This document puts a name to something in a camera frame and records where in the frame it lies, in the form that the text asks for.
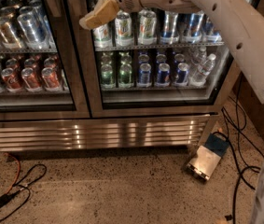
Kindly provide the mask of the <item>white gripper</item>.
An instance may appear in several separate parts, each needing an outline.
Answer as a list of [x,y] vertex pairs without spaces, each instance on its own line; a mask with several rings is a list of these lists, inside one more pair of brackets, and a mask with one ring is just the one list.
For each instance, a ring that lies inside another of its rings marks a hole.
[[79,25],[83,29],[92,30],[108,24],[117,16],[119,7],[129,13],[143,8],[140,0],[98,0],[93,11],[79,20]]

